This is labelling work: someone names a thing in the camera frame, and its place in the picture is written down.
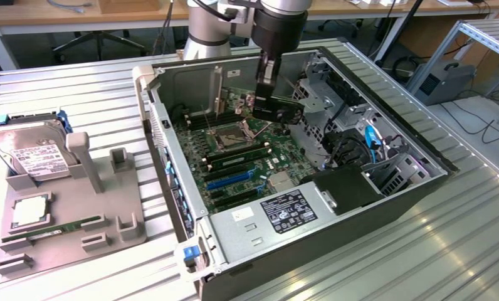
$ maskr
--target office chair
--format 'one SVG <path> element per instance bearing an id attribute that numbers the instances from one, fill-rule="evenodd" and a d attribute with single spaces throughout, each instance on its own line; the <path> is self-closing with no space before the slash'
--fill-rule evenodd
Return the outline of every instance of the office chair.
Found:
<path id="1" fill-rule="evenodd" d="M 335 22 L 339 26 L 341 26 L 341 22 L 343 22 L 345 24 L 347 24 L 349 26 L 351 26 L 354 28 L 354 31 L 353 31 L 353 38 L 357 38 L 358 37 L 358 31 L 361 29 L 361 27 L 363 26 L 363 19 L 358 19 L 355 22 L 347 22 L 345 20 L 326 20 L 325 23 L 318 27 L 318 30 L 319 31 L 325 31 L 325 28 L 326 28 L 326 24 L 330 23 L 330 22 Z"/>
<path id="2" fill-rule="evenodd" d="M 79 31 L 77 31 L 74 34 L 75 34 L 75 39 L 73 39 L 70 42 L 67 42 L 66 44 L 53 49 L 53 54 L 55 57 L 55 61 L 58 63 L 63 63 L 66 61 L 66 56 L 62 53 L 65 50 L 70 49 L 71 47 L 93 39 L 95 39 L 98 42 L 98 60 L 99 61 L 103 60 L 103 40 L 105 39 L 115 41 L 121 44 L 127 45 L 129 47 L 133 47 L 141 50 L 141 56 L 147 55 L 146 47 L 127 39 L 131 36 L 130 31 L 127 29 L 123 30 L 123 38 L 110 34 L 107 31 L 101 31 L 101 30 L 91 31 L 86 35 L 82 35 Z"/>

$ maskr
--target white table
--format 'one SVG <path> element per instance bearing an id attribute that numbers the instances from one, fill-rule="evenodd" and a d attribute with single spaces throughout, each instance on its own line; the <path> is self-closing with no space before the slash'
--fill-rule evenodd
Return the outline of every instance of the white table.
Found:
<path id="1" fill-rule="evenodd" d="M 327 19 L 370 19 L 370 18 L 385 18 L 387 11 L 382 10 L 381 13 L 357 13 L 357 14 L 313 14 L 309 20 L 327 20 Z M 462 14 L 478 14 L 476 7 L 463 8 L 463 10 L 451 11 L 418 11 L 415 16 L 447 16 L 447 15 L 462 15 Z M 499 8 L 491 10 L 487 18 L 491 19 L 499 14 Z M 377 55 L 377 60 L 383 56 L 393 38 L 397 36 L 398 30 L 406 19 L 407 12 L 402 10 L 391 13 L 390 17 L 398 18 L 395 24 L 390 30 L 389 37 L 383 42 L 383 46 Z M 27 33 L 61 33 L 73 31 L 94 31 L 94 30 L 117 30 L 117 29 L 137 29 L 137 28 L 161 28 L 165 20 L 158 21 L 122 21 L 122 22 L 106 22 L 106 23 L 69 23 L 69 24 L 37 24 L 37 25 L 5 25 L 0 26 L 0 68 L 3 70 L 15 70 L 19 68 L 15 62 L 14 55 L 6 45 L 3 36 L 7 34 L 27 34 Z M 189 20 L 173 20 L 170 25 L 187 26 Z"/>
<path id="2" fill-rule="evenodd" d="M 474 148 L 464 147 L 466 140 L 350 44 L 318 40 L 302 46 L 329 47 L 462 171 L 398 221 L 238 300 L 499 298 L 498 167 L 479 159 Z M 234 52 L 257 51 L 241 48 Z M 169 55 L 2 72 L 0 113 L 62 105 L 75 129 L 93 136 L 94 157 L 121 146 L 138 154 L 150 241 L 0 285 L 0 300 L 198 299 L 194 285 L 179 278 L 173 256 L 175 234 L 139 131 L 133 92 L 131 68 L 170 60 L 178 58 Z"/>

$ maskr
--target warning label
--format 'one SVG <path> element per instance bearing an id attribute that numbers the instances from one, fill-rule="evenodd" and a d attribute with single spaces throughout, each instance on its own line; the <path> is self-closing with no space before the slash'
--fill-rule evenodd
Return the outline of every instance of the warning label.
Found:
<path id="1" fill-rule="evenodd" d="M 13 155 L 31 177 L 67 171 L 67 163 L 55 144 L 13 150 Z"/>
<path id="2" fill-rule="evenodd" d="M 261 203 L 275 232 L 283 234 L 318 219 L 301 190 Z"/>

